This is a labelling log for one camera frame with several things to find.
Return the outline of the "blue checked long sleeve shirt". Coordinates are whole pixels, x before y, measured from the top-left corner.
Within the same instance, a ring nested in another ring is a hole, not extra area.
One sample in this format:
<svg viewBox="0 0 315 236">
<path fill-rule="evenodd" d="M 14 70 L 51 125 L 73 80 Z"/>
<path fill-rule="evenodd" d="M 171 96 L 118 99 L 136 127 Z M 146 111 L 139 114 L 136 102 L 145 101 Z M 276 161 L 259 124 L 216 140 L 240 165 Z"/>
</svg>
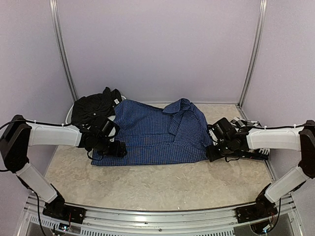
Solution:
<svg viewBox="0 0 315 236">
<path fill-rule="evenodd" d="M 115 107 L 116 141 L 125 143 L 122 158 L 93 153 L 94 166 L 139 166 L 194 163 L 206 160 L 213 145 L 204 114 L 182 98 L 158 108 L 124 100 Z"/>
</svg>

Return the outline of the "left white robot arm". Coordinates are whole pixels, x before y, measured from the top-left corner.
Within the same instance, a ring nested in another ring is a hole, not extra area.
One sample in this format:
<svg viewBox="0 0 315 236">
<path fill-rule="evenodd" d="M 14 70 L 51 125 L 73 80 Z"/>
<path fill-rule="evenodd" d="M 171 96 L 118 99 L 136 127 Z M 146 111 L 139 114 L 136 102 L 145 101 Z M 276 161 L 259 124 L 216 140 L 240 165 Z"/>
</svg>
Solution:
<svg viewBox="0 0 315 236">
<path fill-rule="evenodd" d="M 98 117 L 91 124 L 50 124 L 26 120 L 22 115 L 2 126 L 0 154 L 7 171 L 14 173 L 36 193 L 59 219 L 69 214 L 63 197 L 29 161 L 28 148 L 32 146 L 69 146 L 96 151 L 100 155 L 124 157 L 126 145 L 115 141 L 120 128 L 109 118 Z"/>
</svg>

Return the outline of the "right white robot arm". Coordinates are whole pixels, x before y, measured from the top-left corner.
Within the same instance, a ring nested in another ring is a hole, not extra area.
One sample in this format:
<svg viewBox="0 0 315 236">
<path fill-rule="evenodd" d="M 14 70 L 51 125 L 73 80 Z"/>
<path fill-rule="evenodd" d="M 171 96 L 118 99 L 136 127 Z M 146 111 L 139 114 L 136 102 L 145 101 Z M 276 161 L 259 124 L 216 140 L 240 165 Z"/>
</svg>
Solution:
<svg viewBox="0 0 315 236">
<path fill-rule="evenodd" d="M 266 186 L 252 206 L 252 214 L 262 218 L 282 196 L 315 177 L 315 122 L 279 127 L 241 126 L 235 128 L 226 118 L 208 127 L 214 144 L 207 147 L 211 162 L 228 156 L 247 157 L 250 150 L 289 149 L 299 151 L 301 160 L 276 182 Z"/>
</svg>

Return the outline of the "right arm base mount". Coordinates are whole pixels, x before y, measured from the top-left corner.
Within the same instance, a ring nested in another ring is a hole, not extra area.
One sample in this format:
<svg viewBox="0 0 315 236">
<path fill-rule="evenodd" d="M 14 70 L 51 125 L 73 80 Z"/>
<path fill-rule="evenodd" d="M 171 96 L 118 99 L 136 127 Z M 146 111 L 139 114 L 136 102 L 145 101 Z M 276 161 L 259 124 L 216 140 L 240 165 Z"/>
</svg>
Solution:
<svg viewBox="0 0 315 236">
<path fill-rule="evenodd" d="M 278 214 L 275 203 L 269 201 L 258 201 L 252 205 L 237 207 L 235 212 L 238 223 L 251 222 Z"/>
</svg>

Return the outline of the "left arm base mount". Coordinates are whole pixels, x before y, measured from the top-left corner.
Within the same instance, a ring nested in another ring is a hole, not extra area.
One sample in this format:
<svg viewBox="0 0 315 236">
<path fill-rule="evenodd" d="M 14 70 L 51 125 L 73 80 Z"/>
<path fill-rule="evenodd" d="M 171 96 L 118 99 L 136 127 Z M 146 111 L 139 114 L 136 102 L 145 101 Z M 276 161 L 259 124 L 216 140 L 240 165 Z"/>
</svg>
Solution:
<svg viewBox="0 0 315 236">
<path fill-rule="evenodd" d="M 42 213 L 69 223 L 83 224 L 86 210 L 82 207 L 67 205 L 63 201 L 52 201 L 45 203 Z"/>
</svg>

